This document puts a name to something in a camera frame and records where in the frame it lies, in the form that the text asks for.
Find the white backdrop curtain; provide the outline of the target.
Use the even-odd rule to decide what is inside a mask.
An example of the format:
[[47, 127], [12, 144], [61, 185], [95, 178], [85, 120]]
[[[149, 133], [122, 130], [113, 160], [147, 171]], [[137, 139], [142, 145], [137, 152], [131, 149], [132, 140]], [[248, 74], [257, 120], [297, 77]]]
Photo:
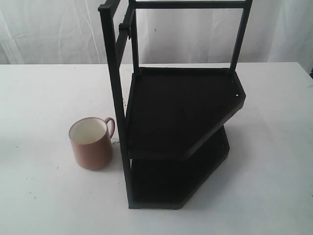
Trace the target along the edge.
[[[3, 0], [2, 64], [104, 64], [99, 0]], [[139, 9], [141, 63], [228, 63], [241, 9]], [[313, 66], [313, 3], [255, 0], [240, 62]]]

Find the black sliding hook upper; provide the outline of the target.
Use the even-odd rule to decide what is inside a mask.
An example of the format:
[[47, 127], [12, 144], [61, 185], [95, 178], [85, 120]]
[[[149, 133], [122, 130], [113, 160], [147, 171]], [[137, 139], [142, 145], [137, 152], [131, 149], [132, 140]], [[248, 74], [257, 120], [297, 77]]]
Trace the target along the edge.
[[119, 25], [119, 32], [120, 33], [125, 33], [129, 40], [132, 37], [132, 35], [131, 35], [131, 26], [129, 24], [121, 23]]

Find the pink ceramic mug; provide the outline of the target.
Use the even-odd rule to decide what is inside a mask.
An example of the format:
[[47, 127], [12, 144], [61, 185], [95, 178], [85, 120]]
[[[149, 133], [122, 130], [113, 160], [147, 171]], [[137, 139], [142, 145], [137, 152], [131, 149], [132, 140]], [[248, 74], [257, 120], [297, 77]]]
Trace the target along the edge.
[[113, 156], [114, 131], [115, 121], [111, 117], [87, 117], [75, 122], [68, 136], [77, 164], [87, 170], [107, 166]]

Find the clear tape piece on table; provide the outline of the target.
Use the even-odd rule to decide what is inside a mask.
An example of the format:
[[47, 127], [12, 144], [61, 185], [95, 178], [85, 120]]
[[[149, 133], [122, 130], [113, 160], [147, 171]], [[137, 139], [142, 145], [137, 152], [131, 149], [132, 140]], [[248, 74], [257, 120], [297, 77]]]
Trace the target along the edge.
[[119, 144], [119, 143], [120, 143], [119, 139], [113, 139], [113, 140], [112, 140], [112, 144], [113, 144], [113, 145]]

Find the black two-tier shelf rack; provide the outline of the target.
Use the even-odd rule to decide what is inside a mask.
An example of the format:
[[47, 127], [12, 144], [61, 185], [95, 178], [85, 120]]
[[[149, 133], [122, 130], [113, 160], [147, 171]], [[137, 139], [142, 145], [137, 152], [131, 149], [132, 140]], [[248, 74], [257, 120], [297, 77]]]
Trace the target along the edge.
[[[252, 1], [136, 1], [114, 33], [119, 1], [98, 7], [130, 209], [181, 209], [228, 157], [224, 125], [244, 105], [236, 66]], [[138, 9], [242, 9], [228, 68], [160, 68], [139, 64]]]

